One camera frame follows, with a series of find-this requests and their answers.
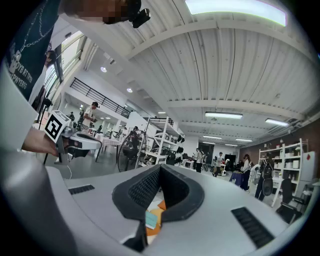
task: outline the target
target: white ceiling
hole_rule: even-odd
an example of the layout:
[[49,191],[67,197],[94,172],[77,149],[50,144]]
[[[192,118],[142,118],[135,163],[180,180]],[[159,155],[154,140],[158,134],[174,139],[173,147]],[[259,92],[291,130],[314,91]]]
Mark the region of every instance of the white ceiling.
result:
[[[318,55],[290,14],[281,27],[239,13],[191,15],[184,0],[142,0],[142,7],[152,18],[139,29],[66,19],[100,48],[91,70],[132,88],[132,102],[165,111],[184,133],[256,143],[286,132],[267,118],[303,121],[319,104]],[[213,121],[206,111],[243,118]]]

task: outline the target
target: recessed light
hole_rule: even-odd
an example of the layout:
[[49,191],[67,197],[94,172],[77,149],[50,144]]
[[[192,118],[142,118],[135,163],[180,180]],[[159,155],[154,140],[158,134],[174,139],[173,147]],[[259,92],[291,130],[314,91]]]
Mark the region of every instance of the recessed light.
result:
[[242,139],[242,138],[236,138],[236,141],[240,141],[240,142],[252,142],[253,140],[251,139]]
[[221,140],[221,137],[212,137],[212,136],[203,136],[204,138],[210,138],[210,139],[218,139]]
[[221,112],[205,112],[206,117],[211,118],[232,118],[232,119],[241,119],[242,114],[233,114],[233,113],[221,113]]
[[229,12],[255,15],[286,26],[286,13],[270,4],[257,0],[186,0],[192,15],[213,12]]
[[282,121],[278,121],[278,120],[274,120],[274,119],[270,119],[270,118],[265,120],[265,122],[269,123],[269,124],[274,124],[274,125],[277,125],[277,126],[285,126],[285,127],[287,127],[289,125],[287,122],[282,122]]

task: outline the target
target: box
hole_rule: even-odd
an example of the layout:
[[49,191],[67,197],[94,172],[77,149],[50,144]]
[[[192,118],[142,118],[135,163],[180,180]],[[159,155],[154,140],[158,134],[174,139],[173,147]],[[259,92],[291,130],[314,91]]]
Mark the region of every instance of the box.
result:
[[299,165],[300,165],[300,160],[294,160],[292,168],[299,169]]

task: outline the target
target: black vent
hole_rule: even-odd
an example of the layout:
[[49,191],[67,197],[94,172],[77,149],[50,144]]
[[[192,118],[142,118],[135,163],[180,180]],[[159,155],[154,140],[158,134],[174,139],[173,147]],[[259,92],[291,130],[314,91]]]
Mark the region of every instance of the black vent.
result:
[[257,248],[274,239],[274,236],[245,207],[231,211]]
[[85,186],[70,188],[69,192],[71,195],[75,195],[75,194],[80,194],[80,193],[87,192],[94,189],[95,187],[92,185],[85,185]]

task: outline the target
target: black railing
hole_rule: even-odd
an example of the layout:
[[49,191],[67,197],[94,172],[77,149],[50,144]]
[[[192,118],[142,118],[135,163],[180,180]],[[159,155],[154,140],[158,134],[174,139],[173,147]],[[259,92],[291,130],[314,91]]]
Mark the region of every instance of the black railing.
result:
[[[167,121],[166,118],[158,118],[158,117],[150,118],[150,122],[164,122],[165,123],[166,121]],[[168,123],[172,126],[174,125],[174,121],[171,118],[169,118]]]
[[93,99],[95,102],[98,102],[101,106],[104,106],[125,118],[129,118],[130,112],[118,105],[111,99],[92,89],[90,86],[79,80],[78,78],[74,78],[72,84],[70,85],[72,89],[75,89],[79,93],[87,96],[90,99]]

